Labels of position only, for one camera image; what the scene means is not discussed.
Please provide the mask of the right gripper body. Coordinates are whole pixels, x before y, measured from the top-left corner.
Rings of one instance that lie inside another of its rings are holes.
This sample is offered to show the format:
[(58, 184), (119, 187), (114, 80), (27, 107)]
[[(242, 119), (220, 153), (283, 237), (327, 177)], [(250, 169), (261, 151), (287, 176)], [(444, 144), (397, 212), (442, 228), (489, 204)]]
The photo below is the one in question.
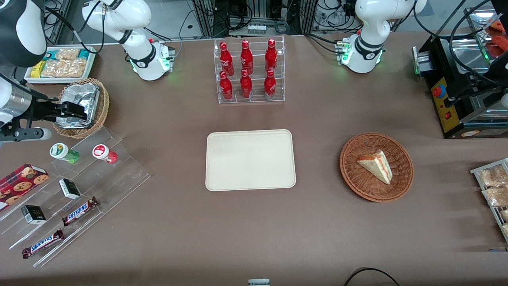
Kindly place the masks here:
[(31, 98), (30, 107), (24, 113), (27, 124), (36, 121), (56, 122), (56, 118), (63, 114), (64, 105), (51, 100)]

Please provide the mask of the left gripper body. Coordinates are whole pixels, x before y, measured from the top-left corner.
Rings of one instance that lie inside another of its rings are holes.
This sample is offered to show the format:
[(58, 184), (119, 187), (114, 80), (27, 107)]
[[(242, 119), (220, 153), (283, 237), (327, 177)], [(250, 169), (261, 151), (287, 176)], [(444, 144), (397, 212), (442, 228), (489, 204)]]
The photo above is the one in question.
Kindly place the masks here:
[(494, 83), (488, 79), (480, 79), (470, 73), (459, 75), (445, 75), (447, 98), (443, 105), (450, 108), (459, 100), (479, 96), (485, 93), (497, 93), (507, 89), (507, 84)]

